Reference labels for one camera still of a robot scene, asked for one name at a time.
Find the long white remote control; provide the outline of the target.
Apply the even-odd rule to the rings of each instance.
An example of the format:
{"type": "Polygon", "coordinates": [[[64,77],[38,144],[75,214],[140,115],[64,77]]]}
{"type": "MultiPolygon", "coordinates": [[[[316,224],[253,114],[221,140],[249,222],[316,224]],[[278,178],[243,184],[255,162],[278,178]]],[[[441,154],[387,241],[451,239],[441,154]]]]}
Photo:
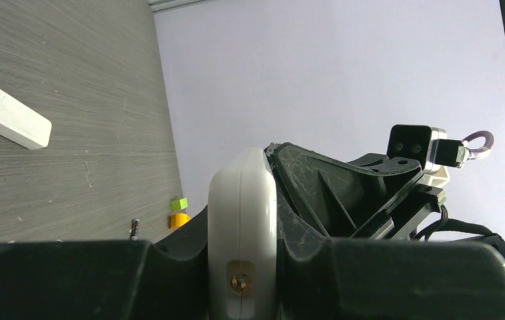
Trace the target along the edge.
{"type": "Polygon", "coordinates": [[[30,150],[49,145],[52,123],[0,89],[0,135],[30,150]]]}

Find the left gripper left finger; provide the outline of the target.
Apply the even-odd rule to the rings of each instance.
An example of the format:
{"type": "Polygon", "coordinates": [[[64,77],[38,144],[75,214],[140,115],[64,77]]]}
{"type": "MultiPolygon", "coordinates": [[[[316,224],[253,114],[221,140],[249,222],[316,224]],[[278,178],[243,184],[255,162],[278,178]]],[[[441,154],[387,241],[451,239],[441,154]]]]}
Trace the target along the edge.
{"type": "Polygon", "coordinates": [[[0,243],[0,319],[205,319],[207,213],[158,243],[0,243]]]}

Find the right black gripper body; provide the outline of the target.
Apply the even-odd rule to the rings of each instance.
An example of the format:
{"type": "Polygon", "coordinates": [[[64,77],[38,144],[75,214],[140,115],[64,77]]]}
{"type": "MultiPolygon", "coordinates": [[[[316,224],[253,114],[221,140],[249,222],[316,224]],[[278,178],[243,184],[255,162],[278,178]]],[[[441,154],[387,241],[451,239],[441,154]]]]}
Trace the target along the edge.
{"type": "Polygon", "coordinates": [[[264,151],[279,200],[324,237],[410,240],[446,201],[415,159],[368,153],[342,162],[292,143],[264,151]]]}

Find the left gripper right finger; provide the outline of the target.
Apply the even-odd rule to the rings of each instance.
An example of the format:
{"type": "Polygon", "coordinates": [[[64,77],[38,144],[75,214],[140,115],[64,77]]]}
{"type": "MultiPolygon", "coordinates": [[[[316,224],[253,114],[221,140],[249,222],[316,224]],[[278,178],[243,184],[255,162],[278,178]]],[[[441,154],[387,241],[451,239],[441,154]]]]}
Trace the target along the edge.
{"type": "Polygon", "coordinates": [[[280,319],[505,319],[488,245],[327,238],[278,197],[280,319]]]}

